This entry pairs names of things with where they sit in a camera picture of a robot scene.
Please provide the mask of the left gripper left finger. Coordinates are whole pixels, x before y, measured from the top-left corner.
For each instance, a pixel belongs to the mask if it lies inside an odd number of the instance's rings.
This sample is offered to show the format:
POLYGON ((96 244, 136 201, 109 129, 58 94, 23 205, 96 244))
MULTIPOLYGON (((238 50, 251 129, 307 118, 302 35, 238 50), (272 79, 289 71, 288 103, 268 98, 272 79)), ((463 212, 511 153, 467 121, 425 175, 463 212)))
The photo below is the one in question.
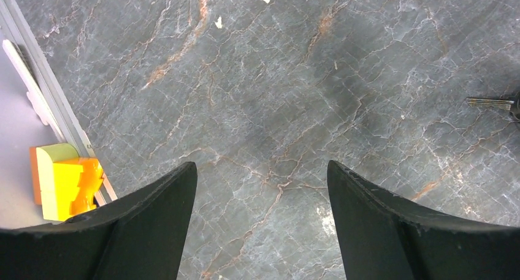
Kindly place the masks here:
POLYGON ((2 279, 176 279, 197 188, 185 162, 60 224, 1 230, 2 279))

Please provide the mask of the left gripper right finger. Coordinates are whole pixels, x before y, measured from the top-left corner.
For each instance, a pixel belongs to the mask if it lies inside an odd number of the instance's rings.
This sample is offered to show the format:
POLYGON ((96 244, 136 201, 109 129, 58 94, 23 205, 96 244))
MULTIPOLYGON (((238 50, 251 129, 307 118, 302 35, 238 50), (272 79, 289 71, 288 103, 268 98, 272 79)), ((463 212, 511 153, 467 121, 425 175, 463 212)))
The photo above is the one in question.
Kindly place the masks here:
POLYGON ((327 187, 348 279, 518 279, 519 229, 435 211, 337 161, 327 187))

